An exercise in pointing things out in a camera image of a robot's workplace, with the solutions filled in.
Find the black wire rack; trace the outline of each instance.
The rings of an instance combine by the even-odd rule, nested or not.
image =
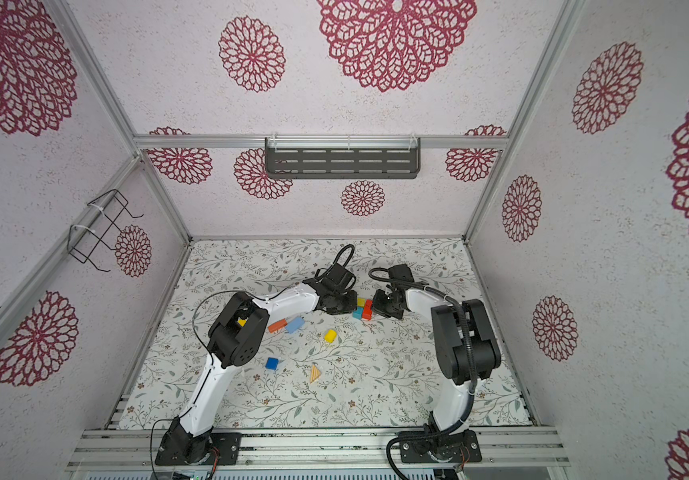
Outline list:
[[[105,206],[100,206],[97,204],[97,202],[100,202],[100,200],[107,198],[107,196],[110,194],[112,195],[112,197],[107,200]],[[107,215],[105,210],[107,208],[109,208],[109,206],[113,200],[118,202],[118,204],[121,206],[121,209],[118,211],[118,213],[115,216],[113,216],[111,218],[109,215]],[[105,237],[105,235],[107,235],[107,232],[109,232],[113,227],[118,229],[118,232],[122,231],[122,229],[118,226],[116,221],[123,214],[123,212],[126,212],[128,214],[128,216],[131,216],[132,218],[141,218],[142,216],[144,216],[144,214],[142,214],[142,215],[132,214],[131,211],[128,210],[128,199],[126,197],[124,197],[123,194],[121,194],[120,191],[116,188],[113,188],[112,190],[108,190],[107,192],[101,194],[99,197],[91,200],[86,205],[87,206],[93,206],[93,207],[97,208],[100,211],[101,215],[98,215],[93,220],[93,222],[91,222],[89,225],[70,225],[70,231],[67,233],[67,253],[70,254],[71,257],[74,258],[75,260],[78,260],[79,262],[81,262],[81,264],[85,264],[86,262],[88,262],[88,263],[92,264],[94,266],[94,268],[96,268],[100,272],[109,272],[109,270],[101,269],[96,264],[94,264],[93,260],[91,260],[91,255],[94,253],[94,250],[96,250],[96,248],[100,244],[106,246],[108,249],[110,249],[112,251],[116,250],[115,248],[111,247],[110,245],[108,245],[105,242],[104,237]],[[94,223],[98,219],[100,219],[100,217],[102,217],[102,216],[104,216],[105,218],[107,218],[109,220],[109,225],[102,232],[101,235],[97,235],[96,230],[91,228],[91,226],[94,225]],[[85,230],[86,232],[88,232],[89,234],[93,235],[96,238],[96,243],[91,247],[91,250],[89,250],[88,254],[84,254],[78,248],[78,244],[81,242],[81,238],[79,238],[78,241],[75,242],[74,245],[72,244],[72,232],[77,231],[77,230]]]

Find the black mounting plate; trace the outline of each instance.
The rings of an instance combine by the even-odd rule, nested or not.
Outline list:
[[[219,450],[219,460],[216,462],[216,465],[235,465],[235,463],[238,461],[238,453],[241,449],[242,437],[243,435],[240,433],[211,434],[212,446],[216,447]],[[158,455],[155,459],[155,464],[162,467],[188,465],[188,463],[186,463],[183,458],[177,458],[176,453],[174,453],[172,449],[158,451]],[[208,457],[206,457],[205,460],[200,462],[199,465],[213,464],[214,454],[212,452],[209,452]]]
[[[398,436],[416,434],[416,431],[400,432]],[[433,451],[435,458],[433,458],[427,450],[429,446],[427,440],[400,442],[398,446],[401,449],[401,461],[403,463],[436,463],[438,462],[436,458],[438,458],[443,463],[462,463],[462,452],[465,452],[465,462],[467,463],[478,463],[483,460],[481,447],[478,445],[478,437],[472,430],[465,430],[463,433],[446,437],[443,443],[443,446],[435,447],[435,451]]]

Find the floral patterned mat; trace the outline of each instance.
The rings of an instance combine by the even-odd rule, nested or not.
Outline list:
[[[192,250],[166,315],[149,348],[142,371],[120,419],[121,429],[151,428],[158,418],[181,412],[198,380],[205,352],[192,331],[192,313],[211,293],[246,289],[272,293],[325,268],[339,249],[352,243],[348,265],[358,277],[359,296],[385,288],[368,276],[373,266],[406,263],[416,279],[458,300],[480,296],[459,239],[387,240],[230,240],[200,241]],[[208,327],[231,294],[201,307],[198,334]],[[262,347],[222,400],[221,427],[417,426],[426,422],[445,380],[435,359],[429,320],[407,313],[403,320],[374,315],[304,316],[304,328],[265,333]],[[336,330],[329,344],[323,335]],[[269,357],[280,359],[267,370]],[[322,376],[308,383],[316,365]],[[477,389],[474,425],[530,425],[529,414],[507,360]]]

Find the stack of colorful blocks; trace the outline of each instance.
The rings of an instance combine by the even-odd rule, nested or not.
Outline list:
[[[371,320],[371,300],[358,299],[358,308],[352,312],[352,316],[358,320]]]

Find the blue block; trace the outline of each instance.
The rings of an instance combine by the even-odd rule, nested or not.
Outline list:
[[[293,333],[301,329],[304,325],[304,319],[301,316],[296,317],[291,322],[286,323],[286,333]]]

